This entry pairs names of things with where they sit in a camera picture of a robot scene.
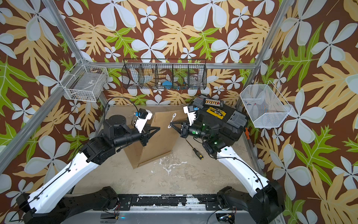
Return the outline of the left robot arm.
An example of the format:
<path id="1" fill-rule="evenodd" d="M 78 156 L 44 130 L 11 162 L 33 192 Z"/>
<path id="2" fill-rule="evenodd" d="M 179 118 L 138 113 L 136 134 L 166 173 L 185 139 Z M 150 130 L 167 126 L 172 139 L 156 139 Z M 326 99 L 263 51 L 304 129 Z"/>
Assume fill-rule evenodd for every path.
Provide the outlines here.
<path id="1" fill-rule="evenodd" d="M 149 110 L 140 109 L 135 114 L 134 128 L 127 126 L 126 118 L 122 115 L 106 119 L 100 135 L 84 144 L 71 162 L 49 182 L 33 193 L 21 194 L 17 198 L 19 210 L 23 212 L 21 221 L 25 224 L 60 224 L 85 211 L 118 209 L 120 200 L 112 187 L 78 197 L 67 197 L 66 194 L 115 153 L 135 142 L 146 146 L 160 130 L 147 124 L 152 116 Z"/>

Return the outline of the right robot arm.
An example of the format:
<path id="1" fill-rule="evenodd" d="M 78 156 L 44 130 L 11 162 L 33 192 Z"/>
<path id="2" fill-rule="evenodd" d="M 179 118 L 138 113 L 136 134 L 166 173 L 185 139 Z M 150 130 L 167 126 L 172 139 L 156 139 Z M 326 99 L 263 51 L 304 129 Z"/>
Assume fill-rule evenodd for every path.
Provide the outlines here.
<path id="1" fill-rule="evenodd" d="M 171 122 L 170 127 L 182 138 L 189 135 L 200 138 L 209 157 L 228 168 L 245 187 L 241 192 L 225 187 L 217 193 L 217 210 L 247 211 L 257 224 L 269 224 L 285 209 L 282 187 L 277 181 L 266 177 L 251 168 L 226 142 L 217 128 L 208 125 L 191 126 L 185 122 Z"/>

